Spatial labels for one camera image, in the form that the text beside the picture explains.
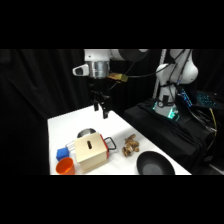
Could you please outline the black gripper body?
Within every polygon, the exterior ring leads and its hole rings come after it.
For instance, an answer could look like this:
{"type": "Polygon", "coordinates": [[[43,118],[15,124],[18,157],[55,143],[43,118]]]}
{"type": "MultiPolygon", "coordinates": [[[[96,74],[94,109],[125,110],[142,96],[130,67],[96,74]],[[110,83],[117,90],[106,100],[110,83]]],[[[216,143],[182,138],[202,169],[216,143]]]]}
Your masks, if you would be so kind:
{"type": "Polygon", "coordinates": [[[93,104],[99,104],[100,106],[105,106],[110,99],[108,95],[104,95],[102,92],[99,91],[91,91],[91,97],[93,104]]]}

